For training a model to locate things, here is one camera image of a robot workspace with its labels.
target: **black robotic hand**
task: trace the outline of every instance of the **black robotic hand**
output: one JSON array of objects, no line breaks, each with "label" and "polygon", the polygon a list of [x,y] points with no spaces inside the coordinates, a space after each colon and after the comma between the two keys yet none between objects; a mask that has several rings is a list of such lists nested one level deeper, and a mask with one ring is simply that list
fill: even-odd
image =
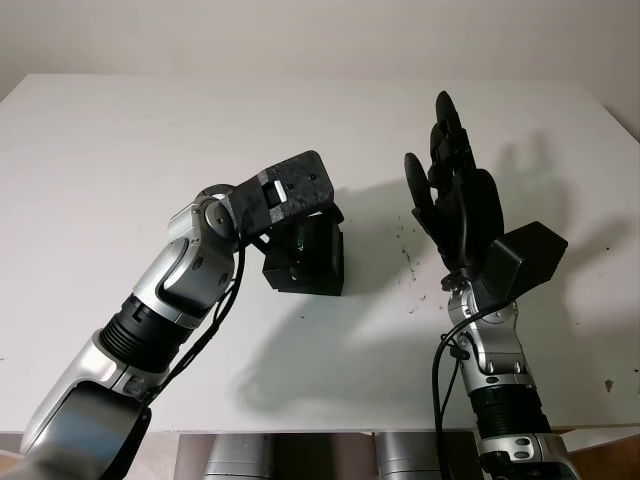
[{"label": "black robotic hand", "polygon": [[[436,100],[428,174],[413,153],[404,160],[413,215],[451,272],[445,290],[472,283],[481,309],[513,301],[553,275],[567,242],[539,222],[504,233],[495,181],[476,167],[451,97]],[[435,202],[431,189],[437,191]]]}]

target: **white tabletop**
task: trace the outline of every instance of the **white tabletop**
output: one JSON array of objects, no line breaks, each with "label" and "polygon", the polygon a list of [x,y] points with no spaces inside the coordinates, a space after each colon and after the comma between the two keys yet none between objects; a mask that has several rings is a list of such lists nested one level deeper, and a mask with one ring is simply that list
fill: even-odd
[{"label": "white tabletop", "polygon": [[[429,163],[443,88],[507,228],[540,220],[569,241],[553,280],[520,300],[549,421],[640,421],[640,148],[581,87],[63,75],[30,76],[0,104],[0,431],[24,429],[196,192],[308,149],[346,217],[344,296],[272,291],[252,249],[230,317],[151,428],[433,428],[446,272],[410,214],[403,156]],[[459,381],[446,424],[474,423]]]}]

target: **black cable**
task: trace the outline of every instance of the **black cable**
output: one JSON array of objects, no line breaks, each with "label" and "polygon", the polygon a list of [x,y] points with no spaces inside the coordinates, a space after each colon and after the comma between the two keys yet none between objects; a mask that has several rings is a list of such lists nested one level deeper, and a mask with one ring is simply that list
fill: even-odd
[{"label": "black cable", "polygon": [[[444,340],[447,336],[446,333],[440,335],[440,340]],[[459,348],[458,343],[455,339],[451,339],[449,343],[447,343],[449,348]],[[458,376],[458,370],[460,369],[460,364],[462,362],[459,358],[456,359],[456,364],[453,367],[453,372],[451,373],[451,380],[449,380],[449,387],[447,388],[447,394],[444,396],[444,402],[442,402],[442,407],[440,407],[440,416],[444,418],[444,412],[447,409],[447,403],[449,403],[449,397],[451,396],[451,391],[453,390],[453,385],[456,383],[456,377]]]},{"label": "black cable", "polygon": [[222,294],[220,299],[216,304],[216,308],[213,312],[213,317],[211,320],[211,325],[207,330],[194,342],[194,344],[189,348],[187,353],[185,353],[182,358],[176,363],[175,367],[169,372],[167,378],[155,388],[151,395],[148,396],[145,404],[149,406],[153,400],[155,400],[162,391],[167,388],[169,383],[180,375],[193,360],[198,356],[204,347],[211,341],[211,339],[215,336],[220,328],[220,325],[227,317],[229,312],[231,311],[231,307],[238,296],[238,292],[240,291],[240,284],[242,283],[242,275],[244,274],[244,264],[245,264],[245,245],[242,240],[238,241],[238,268],[236,269],[236,276],[232,280],[233,284]]},{"label": "black cable", "polygon": [[436,424],[436,445],[438,448],[438,463],[440,464],[440,475],[442,477],[442,480],[451,480],[451,475],[449,473],[449,461],[447,459],[447,450],[444,444],[444,430],[443,430],[444,410],[441,410],[441,407],[440,407],[439,373],[440,373],[440,360],[442,359],[442,353],[444,352],[445,348],[450,346],[449,343],[453,340],[453,338],[462,330],[467,328],[476,320],[479,320],[486,315],[489,315],[495,311],[498,311],[501,308],[506,307],[508,304],[509,302],[505,302],[504,304],[496,305],[493,308],[488,310],[480,310],[478,313],[471,315],[469,318],[457,324],[455,327],[449,330],[449,332],[446,335],[444,335],[444,337],[441,337],[442,340],[440,341],[440,344],[436,349],[436,353],[433,356],[433,366],[431,368],[431,389],[433,391],[433,414],[434,414],[434,420]]},{"label": "black cable", "polygon": [[453,373],[451,374],[451,380],[449,380],[449,388],[447,388],[447,394],[444,396],[444,402],[442,402],[442,407],[440,407],[440,416],[444,418],[444,411],[447,409],[447,403],[449,403],[449,397],[451,396],[451,390],[453,390],[453,385],[456,383],[456,377],[458,376],[458,370],[460,369],[461,361],[456,359],[456,365],[453,367]]}]

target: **robotic arm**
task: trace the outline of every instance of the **robotic arm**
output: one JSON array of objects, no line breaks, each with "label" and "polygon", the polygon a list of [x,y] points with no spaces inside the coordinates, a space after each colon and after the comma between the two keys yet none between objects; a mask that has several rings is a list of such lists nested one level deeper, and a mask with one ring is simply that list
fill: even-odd
[{"label": "robotic arm", "polygon": [[442,479],[450,474],[438,370],[449,347],[478,419],[483,469],[496,480],[578,480],[562,438],[551,433],[542,413],[516,334],[516,298],[551,279],[568,244],[539,222],[505,234],[496,184],[476,167],[446,92],[437,98],[436,114],[428,175],[412,153],[405,157],[405,171],[413,214],[450,272],[442,286],[451,292],[448,311],[455,327],[440,344],[432,372]]},{"label": "robotic arm", "polygon": [[[302,290],[313,291],[317,272],[305,276],[306,257],[271,247],[259,237],[292,222],[299,222],[298,239],[310,222],[328,221],[337,230],[341,218],[333,194],[313,151],[269,167],[237,187],[217,185],[200,192],[171,219],[168,245],[122,309],[92,335],[39,406],[23,436],[25,461],[6,478],[123,478],[151,420],[150,403],[211,339],[231,308],[246,245],[259,246],[270,265],[276,257],[281,270],[290,270],[293,281],[306,285]],[[309,217],[318,212],[324,214]],[[238,267],[232,279],[234,252]],[[340,269],[333,272],[338,286],[320,293],[341,290],[341,250],[333,256],[337,261],[329,269]],[[277,280],[270,281],[277,287]],[[180,346],[214,306],[211,327],[170,369]]]}]

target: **silver cylinder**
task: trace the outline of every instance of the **silver cylinder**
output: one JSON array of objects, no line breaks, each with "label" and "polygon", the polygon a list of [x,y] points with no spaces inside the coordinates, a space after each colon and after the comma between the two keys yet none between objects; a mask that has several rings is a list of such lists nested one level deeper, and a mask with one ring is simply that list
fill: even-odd
[{"label": "silver cylinder", "polygon": [[442,480],[432,432],[374,434],[380,480]]},{"label": "silver cylinder", "polygon": [[217,435],[203,480],[273,480],[272,465],[272,435]]}]

